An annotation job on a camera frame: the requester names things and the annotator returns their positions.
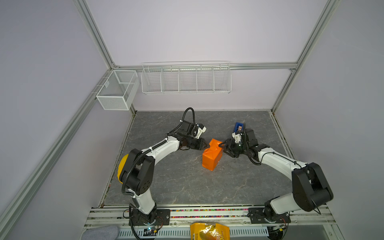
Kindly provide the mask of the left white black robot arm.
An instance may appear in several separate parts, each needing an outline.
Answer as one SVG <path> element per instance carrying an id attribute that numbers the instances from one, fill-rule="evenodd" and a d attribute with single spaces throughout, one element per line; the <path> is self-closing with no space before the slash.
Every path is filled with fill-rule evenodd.
<path id="1" fill-rule="evenodd" d="M 143 150 L 132 149 L 121 159 L 117 173 L 122 184 L 121 192 L 131 197 L 135 209 L 148 222 L 153 220 L 157 210 L 150 190 L 156 164 L 176 151 L 202 151 L 209 148 L 207 141 L 202 138 L 205 132 L 206 127 L 196 122 L 195 110 L 189 107 L 166 138 Z"/>

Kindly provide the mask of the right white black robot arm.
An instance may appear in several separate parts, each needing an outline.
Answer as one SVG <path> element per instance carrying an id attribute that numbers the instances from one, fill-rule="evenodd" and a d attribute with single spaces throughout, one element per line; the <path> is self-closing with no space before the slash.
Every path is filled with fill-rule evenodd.
<path id="1" fill-rule="evenodd" d="M 232 133 L 219 144 L 223 152 L 232 158 L 245 155 L 256 166 L 267 165 L 292 182 L 292 192 L 265 203 L 264 215 L 273 218 L 282 214 L 303 210 L 311 212 L 334 199 L 334 194 L 316 163 L 305 163 L 285 156 L 256 139 L 252 129 Z"/>

